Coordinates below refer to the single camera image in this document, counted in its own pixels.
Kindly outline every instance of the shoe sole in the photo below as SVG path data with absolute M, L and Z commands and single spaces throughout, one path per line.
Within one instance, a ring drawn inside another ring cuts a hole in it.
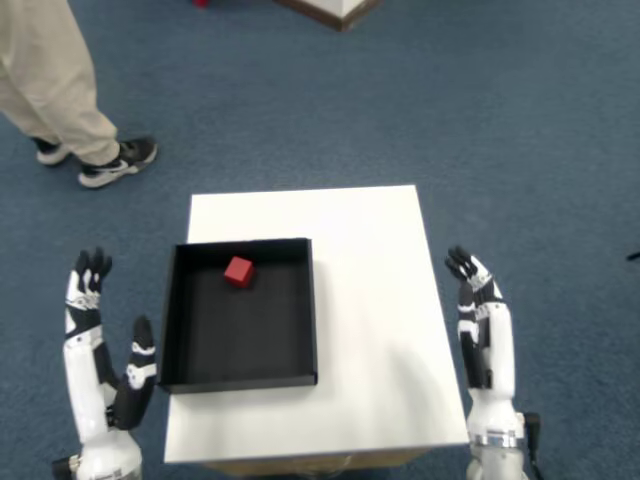
M 60 165 L 65 159 L 71 154 L 71 150 L 64 146 L 64 144 L 58 147 L 58 150 L 55 153 L 42 153 L 38 152 L 36 155 L 36 159 L 38 162 L 45 167 L 55 167 L 56 165 Z
M 135 175 L 136 173 L 140 173 L 142 170 L 147 168 L 147 166 L 156 159 L 156 155 L 158 154 L 158 146 L 153 147 L 153 151 L 149 154 L 149 156 L 140 162 L 136 162 L 133 165 L 129 166 L 129 168 L 125 168 L 124 170 L 119 170 L 117 172 L 108 172 L 99 175 L 96 178 L 87 177 L 83 173 L 78 175 L 78 181 L 83 187 L 86 188 L 102 188 L 106 187 L 110 183 L 115 182 L 119 178 L 124 177 L 125 175 Z

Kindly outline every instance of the black cable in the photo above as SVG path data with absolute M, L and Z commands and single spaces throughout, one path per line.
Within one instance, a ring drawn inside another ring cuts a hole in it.
M 527 428 L 527 447 L 529 449 L 531 470 L 533 470 L 536 480 L 544 480 L 540 467 L 538 467 L 538 443 L 540 442 L 540 427 L 542 426 L 540 415 L 533 412 L 525 413 L 524 423 Z

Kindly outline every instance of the wooden base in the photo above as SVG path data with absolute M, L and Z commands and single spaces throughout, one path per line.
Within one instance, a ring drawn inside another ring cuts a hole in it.
M 344 32 L 353 27 L 369 10 L 377 6 L 382 0 L 365 0 L 356 8 L 354 8 L 345 17 L 336 17 L 335 15 L 322 10 L 321 8 L 309 5 L 304 0 L 274 0 L 281 5 L 289 7 L 296 12 L 313 18 L 324 25 L 333 28 L 339 32 Z
M 282 475 L 288 473 L 310 476 L 358 468 L 397 467 L 426 452 L 427 450 L 425 449 L 364 452 L 353 455 L 321 455 L 275 460 L 208 463 L 205 466 L 234 476 Z

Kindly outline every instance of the black box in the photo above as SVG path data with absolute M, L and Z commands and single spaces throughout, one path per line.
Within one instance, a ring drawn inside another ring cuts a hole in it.
M 224 278 L 250 260 L 247 288 Z M 171 393 L 315 385 L 311 240 L 178 245 L 171 260 L 159 385 Z

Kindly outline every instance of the leg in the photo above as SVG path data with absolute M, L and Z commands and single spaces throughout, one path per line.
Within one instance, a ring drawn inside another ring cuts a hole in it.
M 67 1 L 3 0 L 0 18 L 0 63 L 15 88 L 84 163 L 111 162 L 116 128 L 97 108 L 93 64 Z
M 41 138 L 58 144 L 60 139 L 38 116 L 29 102 L 13 85 L 0 63 L 0 111 L 28 137 Z

